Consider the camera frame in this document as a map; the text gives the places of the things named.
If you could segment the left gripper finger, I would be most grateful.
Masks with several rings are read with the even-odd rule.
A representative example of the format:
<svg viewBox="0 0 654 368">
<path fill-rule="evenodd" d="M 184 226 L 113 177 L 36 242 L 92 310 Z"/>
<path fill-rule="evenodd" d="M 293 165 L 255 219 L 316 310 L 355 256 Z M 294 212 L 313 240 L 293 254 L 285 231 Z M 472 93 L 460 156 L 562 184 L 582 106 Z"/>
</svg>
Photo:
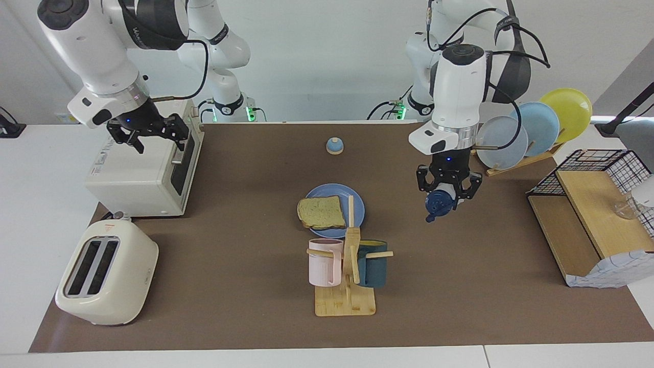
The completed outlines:
<svg viewBox="0 0 654 368">
<path fill-rule="evenodd" d="M 427 176 L 430 174 L 429 166 L 427 165 L 418 165 L 416 169 L 416 182 L 418 184 L 418 190 L 425 193 L 430 193 L 434 190 L 433 182 L 428 182 Z"/>
<path fill-rule="evenodd" d="M 460 200 L 472 200 L 482 184 L 481 173 L 470 173 L 460 184 Z"/>
</svg>

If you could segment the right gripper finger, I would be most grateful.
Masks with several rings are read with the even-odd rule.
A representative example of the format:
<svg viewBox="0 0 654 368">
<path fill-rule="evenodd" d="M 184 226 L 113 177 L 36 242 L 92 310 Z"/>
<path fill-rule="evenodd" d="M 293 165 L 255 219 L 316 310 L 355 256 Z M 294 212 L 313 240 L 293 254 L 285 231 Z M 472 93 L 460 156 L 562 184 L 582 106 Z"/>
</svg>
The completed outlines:
<svg viewBox="0 0 654 368">
<path fill-rule="evenodd" d="M 144 153 L 144 145 L 139 140 L 138 131 L 134 130 L 126 133 L 119 123 L 107 123 L 107 130 L 117 144 L 126 144 L 135 149 L 138 154 Z"/>
<path fill-rule="evenodd" d="M 184 150 L 189 139 L 189 128 L 182 117 L 174 113 L 161 120 L 159 137 L 175 142 L 179 150 Z"/>
</svg>

